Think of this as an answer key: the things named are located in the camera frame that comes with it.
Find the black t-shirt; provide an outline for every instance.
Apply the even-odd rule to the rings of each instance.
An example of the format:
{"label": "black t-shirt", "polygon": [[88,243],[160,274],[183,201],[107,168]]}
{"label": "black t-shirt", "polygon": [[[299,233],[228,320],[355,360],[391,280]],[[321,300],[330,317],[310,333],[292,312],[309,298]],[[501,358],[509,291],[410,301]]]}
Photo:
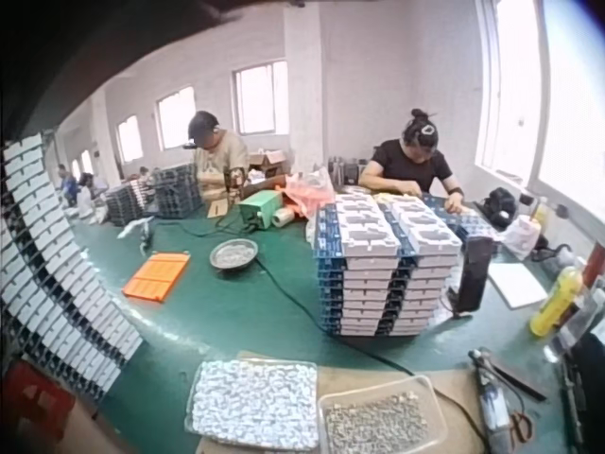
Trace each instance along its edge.
{"label": "black t-shirt", "polygon": [[452,170],[440,151],[435,150],[429,160],[417,164],[406,156],[397,139],[388,140],[378,147],[372,160],[384,168],[384,178],[412,180],[423,192],[428,192],[435,177],[443,181],[452,176]]}

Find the stack of trays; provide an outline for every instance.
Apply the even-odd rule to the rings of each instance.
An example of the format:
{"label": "stack of trays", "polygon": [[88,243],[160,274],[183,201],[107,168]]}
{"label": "stack of trays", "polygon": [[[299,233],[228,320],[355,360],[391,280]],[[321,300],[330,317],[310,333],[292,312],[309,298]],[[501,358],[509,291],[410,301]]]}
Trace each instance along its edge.
{"label": "stack of trays", "polygon": [[157,170],[153,173],[153,181],[161,218],[187,218],[201,207],[195,165]]}
{"label": "stack of trays", "polygon": [[105,193],[110,220],[113,225],[124,227],[143,216],[143,207],[130,183],[121,184]]}
{"label": "stack of trays", "polygon": [[391,335],[414,335],[428,324],[446,288],[446,279],[458,263],[462,242],[420,199],[378,196],[394,230],[401,229],[411,243],[416,268],[409,271],[402,310]]}
{"label": "stack of trays", "polygon": [[[391,195],[377,201],[338,195],[318,211],[320,318],[330,333],[420,333],[458,262],[460,240],[421,201]],[[417,213],[428,224],[406,216]]]}
{"label": "stack of trays", "polygon": [[3,334],[71,391],[100,399],[142,343],[84,260],[48,174],[42,137],[0,155]]}
{"label": "stack of trays", "polygon": [[467,239],[473,236],[487,236],[493,240],[493,251],[498,252],[502,243],[502,234],[498,233],[476,211],[470,210],[461,215],[452,215],[445,211],[443,206],[445,199],[443,198],[425,194],[423,201],[439,219],[456,233],[463,244],[466,244]]}

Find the black bag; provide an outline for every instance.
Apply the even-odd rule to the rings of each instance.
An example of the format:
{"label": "black bag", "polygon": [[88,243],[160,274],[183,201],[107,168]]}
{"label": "black bag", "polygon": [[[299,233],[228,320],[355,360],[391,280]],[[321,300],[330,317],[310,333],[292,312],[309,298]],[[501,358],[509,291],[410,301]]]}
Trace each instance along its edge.
{"label": "black bag", "polygon": [[481,211],[494,227],[506,229],[517,213],[517,200],[504,187],[498,187],[483,201]]}

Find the beige shirt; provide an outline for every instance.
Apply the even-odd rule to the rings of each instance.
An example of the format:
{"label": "beige shirt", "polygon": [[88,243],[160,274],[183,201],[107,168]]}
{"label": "beige shirt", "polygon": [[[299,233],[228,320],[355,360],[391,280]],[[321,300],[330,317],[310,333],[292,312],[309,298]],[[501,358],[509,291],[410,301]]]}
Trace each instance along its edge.
{"label": "beige shirt", "polygon": [[231,170],[241,167],[244,172],[248,172],[248,148],[237,134],[225,131],[225,135],[212,151],[204,148],[196,149],[196,165],[202,197],[206,200],[220,199],[226,194],[225,184],[205,183],[204,176],[222,176],[225,168]]}

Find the person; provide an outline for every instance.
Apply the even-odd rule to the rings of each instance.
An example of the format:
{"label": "person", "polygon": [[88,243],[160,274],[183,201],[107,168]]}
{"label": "person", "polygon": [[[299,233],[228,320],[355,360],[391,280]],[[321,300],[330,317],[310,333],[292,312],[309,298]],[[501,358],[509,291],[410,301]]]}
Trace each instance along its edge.
{"label": "person", "polygon": [[146,183],[149,179],[149,169],[145,166],[139,167],[139,181],[142,183]]}
{"label": "person", "polygon": [[388,140],[376,149],[359,184],[376,191],[420,197],[439,178],[448,193],[445,209],[448,213],[460,213],[464,192],[437,149],[437,127],[420,109],[413,109],[412,116],[400,139]]}
{"label": "person", "polygon": [[63,164],[59,164],[60,191],[69,206],[76,206],[78,199],[78,182],[76,178],[67,171]]}
{"label": "person", "polygon": [[189,122],[188,134],[196,147],[201,196],[213,201],[224,198],[227,189],[230,196],[239,193],[249,165],[248,148],[241,137],[221,129],[216,117],[205,111],[196,112]]}
{"label": "person", "polygon": [[88,190],[91,191],[92,199],[96,199],[109,189],[109,186],[102,178],[95,177],[95,175],[88,172],[84,172],[80,175],[78,184],[87,187]]}

